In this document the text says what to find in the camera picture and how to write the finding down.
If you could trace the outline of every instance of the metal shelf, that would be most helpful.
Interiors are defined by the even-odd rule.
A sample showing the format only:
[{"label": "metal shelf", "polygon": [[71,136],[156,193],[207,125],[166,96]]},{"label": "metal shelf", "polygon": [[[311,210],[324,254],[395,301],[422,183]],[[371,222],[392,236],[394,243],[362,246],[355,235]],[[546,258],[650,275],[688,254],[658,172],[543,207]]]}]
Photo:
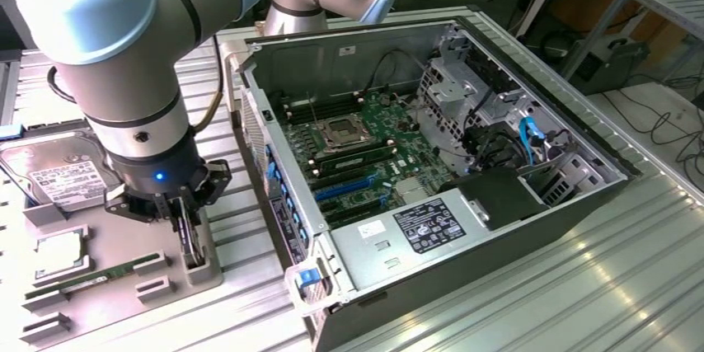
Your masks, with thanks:
[{"label": "metal shelf", "polygon": [[[635,350],[650,346],[702,350],[704,196],[483,13],[458,7],[395,14],[390,21],[443,16],[470,19],[644,175],[558,242],[339,350]],[[331,23],[335,27],[351,25],[346,20]],[[219,38],[224,43],[255,35],[248,28],[224,31]],[[16,90],[20,96],[18,101],[12,98],[11,106],[16,117],[50,116],[42,112],[52,95],[43,80],[47,68],[42,54],[26,53]],[[210,98],[216,86],[208,44],[179,62],[178,70],[196,120],[203,112],[198,110],[199,98]],[[34,93],[39,94],[36,100],[28,99]],[[199,148],[207,155],[227,157],[232,168],[242,169],[239,148],[219,124],[207,129]],[[271,237],[252,207],[247,174],[236,172],[234,179],[238,184],[230,194],[208,210],[223,285],[94,331],[52,351],[143,350],[155,343],[160,350],[311,349],[304,323],[283,287]],[[2,186],[0,197],[10,197],[10,205],[0,207],[0,222],[8,224],[0,231],[3,243],[3,233],[12,232],[22,221],[22,201],[6,194]],[[11,260],[11,254],[0,256],[0,265],[3,260]],[[0,284],[0,293],[6,284]],[[27,350],[16,335],[4,333],[11,327],[0,328],[0,350]]]},{"label": "metal shelf", "polygon": [[[604,35],[614,18],[620,13],[628,0],[614,0],[608,6],[602,19],[590,32],[583,45],[574,54],[570,55],[568,62],[563,68],[562,75],[570,80],[579,68],[582,61],[587,57],[596,40]],[[670,22],[680,26],[694,37],[704,40],[704,0],[634,0],[650,11],[656,12]],[[624,27],[623,32],[631,33],[644,16],[635,17],[632,22]]]}]

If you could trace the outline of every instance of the cpu socket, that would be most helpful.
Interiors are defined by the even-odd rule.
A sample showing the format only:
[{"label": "cpu socket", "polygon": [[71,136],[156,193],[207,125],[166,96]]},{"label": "cpu socket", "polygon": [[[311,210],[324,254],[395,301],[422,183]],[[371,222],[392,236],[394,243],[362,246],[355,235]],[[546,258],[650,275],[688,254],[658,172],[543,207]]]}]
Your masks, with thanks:
[{"label": "cpu socket", "polygon": [[374,139],[358,115],[323,120],[318,123],[318,130],[326,142],[324,151],[328,153]]}]

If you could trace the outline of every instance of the table leg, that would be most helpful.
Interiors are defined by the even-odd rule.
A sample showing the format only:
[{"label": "table leg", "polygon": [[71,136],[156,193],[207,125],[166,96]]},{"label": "table leg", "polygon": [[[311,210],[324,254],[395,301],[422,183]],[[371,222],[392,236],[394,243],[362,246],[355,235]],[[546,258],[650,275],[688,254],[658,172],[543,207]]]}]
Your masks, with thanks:
[{"label": "table leg", "polygon": [[531,26],[532,21],[536,19],[538,11],[540,11],[543,3],[546,3],[546,0],[536,0],[528,10],[526,10],[526,18],[520,24],[519,33],[516,36],[523,36],[528,31],[528,26]]},{"label": "table leg", "polygon": [[608,28],[608,24],[611,24],[624,4],[626,4],[626,0],[614,0],[612,4],[610,4],[607,8],[607,11],[604,12],[604,15],[602,16],[602,19],[599,19],[596,26],[590,32],[587,39],[584,40],[579,48],[575,51],[572,51],[572,54],[568,55],[564,68],[560,71],[560,74],[563,75],[566,80],[570,80],[570,78],[575,74],[576,69],[580,67],[582,61],[587,57],[587,54],[590,50],[592,49],[592,46],[595,45],[596,40],[604,35],[604,32],[607,31],[607,28]]},{"label": "table leg", "polygon": [[10,23],[20,36],[24,46],[28,49],[36,49],[35,40],[32,39],[32,34],[30,33],[30,28],[23,15],[20,14],[20,10],[18,9],[15,0],[0,0],[0,9],[4,10],[4,13],[8,16]]},{"label": "table leg", "polygon": [[692,57],[695,57],[696,53],[699,53],[703,46],[704,43],[702,43],[699,40],[690,46],[687,51],[684,51],[684,54],[682,54],[676,61],[670,65],[663,81],[670,80],[675,73],[678,73],[678,71],[683,68],[683,65],[687,63],[687,61],[690,61]]}]

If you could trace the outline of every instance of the blue cable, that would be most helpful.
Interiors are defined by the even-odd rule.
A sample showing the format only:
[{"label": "blue cable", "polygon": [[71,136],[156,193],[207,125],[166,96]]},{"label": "blue cable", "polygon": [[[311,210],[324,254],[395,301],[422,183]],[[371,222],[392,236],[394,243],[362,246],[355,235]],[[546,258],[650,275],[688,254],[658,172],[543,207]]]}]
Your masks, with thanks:
[{"label": "blue cable", "polygon": [[538,136],[540,139],[546,139],[546,134],[538,128],[536,121],[531,116],[524,117],[520,120],[519,135],[520,142],[524,144],[526,151],[528,152],[528,162],[531,163],[531,165],[535,165],[536,163],[532,159],[531,139],[528,137],[528,132],[531,132],[532,136]]}]

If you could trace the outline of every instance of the circuit board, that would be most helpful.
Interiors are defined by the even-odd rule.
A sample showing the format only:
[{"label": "circuit board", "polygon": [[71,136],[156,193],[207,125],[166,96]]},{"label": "circuit board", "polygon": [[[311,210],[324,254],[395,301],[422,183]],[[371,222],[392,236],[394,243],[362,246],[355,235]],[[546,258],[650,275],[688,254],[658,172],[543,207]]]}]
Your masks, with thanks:
[{"label": "circuit board", "polygon": [[[452,175],[448,167],[440,158],[434,154],[434,147],[426,140],[419,129],[415,129],[414,116],[416,108],[403,106],[400,101],[390,100],[390,97],[378,92],[370,93],[364,98],[362,111],[344,116],[336,116],[316,122],[288,125],[286,136],[294,150],[294,154],[306,179],[318,197],[318,204],[324,213],[326,220],[334,228],[359,221],[380,212],[396,209],[408,204],[410,195],[403,195],[395,188],[402,181],[414,181],[420,185],[427,195],[434,195],[440,186],[450,180]],[[342,132],[336,131],[335,125],[342,125]],[[355,131],[354,139],[359,140],[356,145],[350,146],[348,128]],[[380,146],[374,148],[375,142],[383,144],[394,141],[394,150]],[[326,158],[330,153],[344,153],[347,145],[350,148],[364,147],[368,144],[366,155],[372,158],[356,156],[356,160],[347,161],[344,157],[336,161],[336,166],[344,166],[342,172],[334,176],[315,175],[311,171],[311,159]],[[366,162],[374,161],[368,165],[359,165],[362,158]],[[326,183],[336,178],[343,179],[346,173],[355,173],[355,181],[340,183]],[[342,188],[352,191],[347,194],[338,194]],[[335,196],[327,198],[327,194],[335,191]]]}]

